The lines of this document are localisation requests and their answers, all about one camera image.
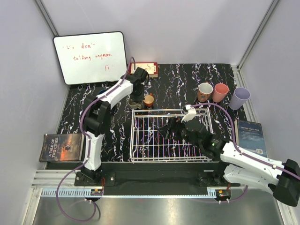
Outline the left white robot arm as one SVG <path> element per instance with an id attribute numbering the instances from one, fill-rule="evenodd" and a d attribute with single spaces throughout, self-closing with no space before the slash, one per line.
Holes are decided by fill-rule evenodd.
<path id="1" fill-rule="evenodd" d="M 124 97 L 139 103 L 143 100 L 144 85 L 150 76 L 138 67 L 134 73 L 123 75 L 120 80 L 104 93 L 87 100 L 88 105 L 80 119 L 80 130 L 85 136 L 85 161 L 81 173 L 92 186 L 101 181 L 101 149 L 105 133 L 111 127 L 111 110 Z"/>

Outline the pink plastic cup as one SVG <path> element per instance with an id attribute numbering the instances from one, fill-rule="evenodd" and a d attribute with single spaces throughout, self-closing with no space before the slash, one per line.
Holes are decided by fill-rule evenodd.
<path id="1" fill-rule="evenodd" d="M 224 97 L 227 95 L 229 92 L 229 87 L 224 84 L 224 83 L 218 83 L 215 85 L 213 95 L 212 95 L 212 100 L 216 103 L 221 102 Z"/>

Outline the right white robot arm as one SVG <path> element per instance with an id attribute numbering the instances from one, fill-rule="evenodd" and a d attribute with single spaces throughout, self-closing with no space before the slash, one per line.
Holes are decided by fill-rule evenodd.
<path id="1" fill-rule="evenodd" d="M 196 119 L 183 122 L 173 118 L 158 129 L 164 139 L 180 140 L 199 148 L 206 157 L 218 161 L 224 170 L 213 173 L 214 183 L 227 182 L 258 188 L 286 205 L 296 207 L 300 199 L 300 166 L 259 156 L 211 133 Z"/>

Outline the orange ceramic mug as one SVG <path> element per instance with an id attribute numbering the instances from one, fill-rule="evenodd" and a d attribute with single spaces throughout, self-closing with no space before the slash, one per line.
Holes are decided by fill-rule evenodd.
<path id="1" fill-rule="evenodd" d="M 152 107 L 154 104 L 155 98 L 153 97 L 153 94 L 150 93 L 148 95 L 144 96 L 143 103 L 146 107 Z"/>

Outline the beige ceramic mug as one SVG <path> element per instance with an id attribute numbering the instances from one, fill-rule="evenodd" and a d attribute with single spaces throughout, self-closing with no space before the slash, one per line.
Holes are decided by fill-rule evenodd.
<path id="1" fill-rule="evenodd" d="M 129 105 L 129 107 L 131 107 L 134 110 L 141 110 L 141 109 L 143 109 L 143 103 L 141 101 L 135 102 L 132 99 L 129 99 L 127 101 L 127 103 Z"/>

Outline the lavender plastic cup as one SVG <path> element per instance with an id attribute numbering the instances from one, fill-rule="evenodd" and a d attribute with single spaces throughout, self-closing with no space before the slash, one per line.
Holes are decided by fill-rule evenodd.
<path id="1" fill-rule="evenodd" d="M 250 99 L 250 92 L 243 87 L 236 88 L 229 103 L 232 110 L 238 110 L 242 105 Z"/>

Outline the salmon speckled ceramic mug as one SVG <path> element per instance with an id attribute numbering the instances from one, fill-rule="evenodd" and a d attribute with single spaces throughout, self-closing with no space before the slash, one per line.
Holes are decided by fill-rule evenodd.
<path id="1" fill-rule="evenodd" d="M 197 98 L 201 103 L 206 102 L 213 92 L 213 86 L 208 82 L 203 82 L 198 85 Z"/>

